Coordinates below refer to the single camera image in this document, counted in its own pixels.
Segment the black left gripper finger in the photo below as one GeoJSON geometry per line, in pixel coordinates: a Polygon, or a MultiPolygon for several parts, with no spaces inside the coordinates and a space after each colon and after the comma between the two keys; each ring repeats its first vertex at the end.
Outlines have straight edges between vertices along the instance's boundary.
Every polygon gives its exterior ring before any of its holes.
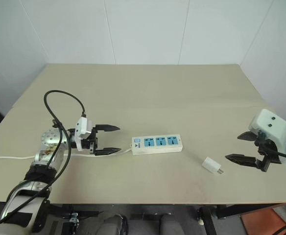
{"type": "Polygon", "coordinates": [[[109,124],[97,124],[95,125],[95,129],[96,131],[113,132],[119,130],[120,128],[109,124]]]}
{"type": "Polygon", "coordinates": [[[111,155],[119,152],[121,149],[120,148],[114,148],[114,147],[107,147],[103,149],[96,149],[95,150],[95,156],[106,156],[106,155],[111,155]]]}

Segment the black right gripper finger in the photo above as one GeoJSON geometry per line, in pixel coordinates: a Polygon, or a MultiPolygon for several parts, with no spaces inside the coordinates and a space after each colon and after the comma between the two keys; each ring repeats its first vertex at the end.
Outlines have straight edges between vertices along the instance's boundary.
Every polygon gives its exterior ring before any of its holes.
{"type": "Polygon", "coordinates": [[[242,154],[229,154],[229,155],[226,155],[225,158],[230,160],[233,163],[236,163],[242,166],[258,168],[258,165],[259,165],[259,160],[257,160],[255,157],[249,157],[249,156],[245,156],[242,154]]]}
{"type": "Polygon", "coordinates": [[[237,139],[244,141],[255,141],[257,137],[258,136],[256,134],[252,133],[251,131],[247,131],[237,136],[237,139]]]}

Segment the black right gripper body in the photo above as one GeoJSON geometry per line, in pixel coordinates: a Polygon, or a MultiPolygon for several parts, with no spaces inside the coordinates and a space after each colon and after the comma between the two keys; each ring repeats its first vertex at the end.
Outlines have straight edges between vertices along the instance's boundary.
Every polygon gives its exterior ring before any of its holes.
{"type": "Polygon", "coordinates": [[[267,139],[265,133],[258,131],[254,144],[258,147],[258,153],[263,156],[263,160],[258,164],[258,169],[267,172],[270,164],[281,164],[275,143],[267,139]]]}

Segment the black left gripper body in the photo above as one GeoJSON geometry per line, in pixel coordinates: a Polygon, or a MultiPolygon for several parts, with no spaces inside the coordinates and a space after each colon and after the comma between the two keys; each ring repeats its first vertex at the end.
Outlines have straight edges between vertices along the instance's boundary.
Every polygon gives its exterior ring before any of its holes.
{"type": "Polygon", "coordinates": [[[98,132],[98,125],[92,128],[91,133],[84,137],[81,140],[81,145],[83,149],[89,149],[91,154],[98,155],[97,153],[97,144],[98,144],[98,138],[96,137],[96,134],[98,132]]]}

